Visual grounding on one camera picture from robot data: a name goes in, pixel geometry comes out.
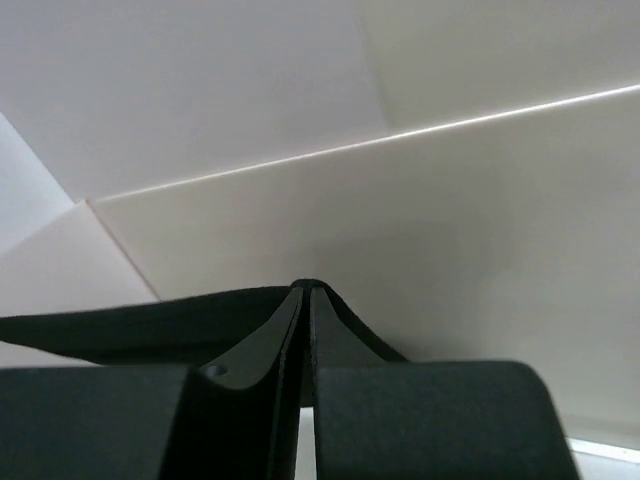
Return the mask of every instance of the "black plastic part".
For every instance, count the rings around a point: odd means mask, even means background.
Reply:
[[[406,363],[315,280],[0,319],[0,340],[188,365],[0,370],[2,480],[291,480],[301,391],[320,480],[578,479],[530,368]]]
[[[319,480],[578,480],[546,387],[515,362],[384,364],[311,296]]]
[[[197,377],[166,366],[0,370],[0,478],[156,480],[205,466],[198,442],[227,414],[198,408],[217,398]]]

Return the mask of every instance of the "black plastic object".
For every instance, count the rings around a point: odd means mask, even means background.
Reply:
[[[0,370],[2,480],[291,479],[305,402],[321,480],[578,478],[528,367],[406,363],[322,282],[0,319],[0,340],[183,364]]]
[[[318,478],[575,479],[542,381],[516,362],[382,361],[311,295]]]

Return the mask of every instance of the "screw hole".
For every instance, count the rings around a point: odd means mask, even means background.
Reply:
[[[205,373],[209,377],[221,377],[222,375],[229,373],[229,369],[224,365],[211,365],[210,367],[207,367]]]

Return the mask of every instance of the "white surface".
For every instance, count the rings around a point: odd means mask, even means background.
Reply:
[[[328,281],[414,359],[516,358],[640,447],[640,93],[98,202],[161,298]]]
[[[636,0],[360,0],[390,124],[415,128],[640,80]]]
[[[155,299],[86,204],[0,257],[0,316]]]
[[[0,113],[0,255],[72,206],[58,182]]]
[[[298,458],[296,463],[296,480],[316,479],[315,439],[313,433],[313,409],[303,408],[300,411],[300,429],[298,438]],[[575,440],[569,440],[573,446]],[[582,480],[638,480],[640,465],[621,462],[602,456],[593,456],[576,452],[575,460],[582,474]]]
[[[90,367],[94,363],[0,342],[0,368]]]
[[[74,199],[384,134],[352,0],[4,2],[0,111]]]
[[[571,449],[577,453],[584,453],[597,457],[606,457],[613,460],[635,463],[640,466],[640,450],[629,448],[613,447],[600,443],[585,442],[584,440],[570,440]]]

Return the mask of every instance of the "white ceiling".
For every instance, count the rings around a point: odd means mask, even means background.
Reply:
[[[20,0],[0,111],[74,199],[385,131],[353,0]]]

